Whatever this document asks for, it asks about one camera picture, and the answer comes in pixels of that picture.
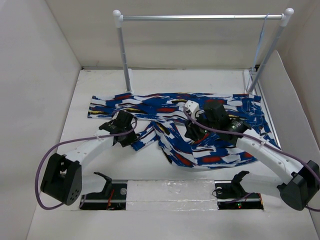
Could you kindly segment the blue white red patterned trousers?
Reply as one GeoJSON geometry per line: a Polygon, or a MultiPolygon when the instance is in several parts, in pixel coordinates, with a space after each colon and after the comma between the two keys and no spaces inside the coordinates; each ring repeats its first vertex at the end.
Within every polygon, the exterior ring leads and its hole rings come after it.
{"type": "Polygon", "coordinates": [[[131,147],[137,152],[156,142],[173,166],[204,171],[234,168],[257,161],[251,154],[223,141],[214,132],[206,133],[197,141],[184,137],[182,129],[187,117],[183,110],[187,101],[198,103],[201,110],[205,103],[219,102],[231,119],[239,117],[263,139],[274,146],[277,144],[261,108],[261,97],[252,94],[176,92],[92,96],[87,116],[106,119],[124,110],[138,120],[148,121],[131,147]]]}

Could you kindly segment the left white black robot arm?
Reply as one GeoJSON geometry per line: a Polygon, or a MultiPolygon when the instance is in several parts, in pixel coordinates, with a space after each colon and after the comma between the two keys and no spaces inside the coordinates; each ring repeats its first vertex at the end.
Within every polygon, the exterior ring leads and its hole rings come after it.
{"type": "Polygon", "coordinates": [[[137,141],[137,117],[125,110],[115,113],[92,137],[59,142],[42,157],[35,176],[35,196],[44,210],[70,206],[90,194],[100,198],[112,195],[112,179],[95,171],[84,175],[84,169],[105,150],[120,144],[123,148],[137,141]]]}

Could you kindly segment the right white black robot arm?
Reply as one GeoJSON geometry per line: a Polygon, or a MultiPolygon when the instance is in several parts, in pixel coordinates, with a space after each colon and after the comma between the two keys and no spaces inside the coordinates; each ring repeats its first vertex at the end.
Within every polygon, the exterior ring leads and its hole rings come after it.
{"type": "Polygon", "coordinates": [[[273,146],[239,117],[230,118],[224,105],[211,101],[200,109],[195,101],[187,101],[183,112],[188,118],[186,133],[199,139],[208,132],[252,155],[275,174],[274,177],[241,171],[232,179],[231,191],[237,197],[262,193],[282,199],[294,210],[310,210],[309,202],[320,190],[320,167],[305,162],[273,146]]]}

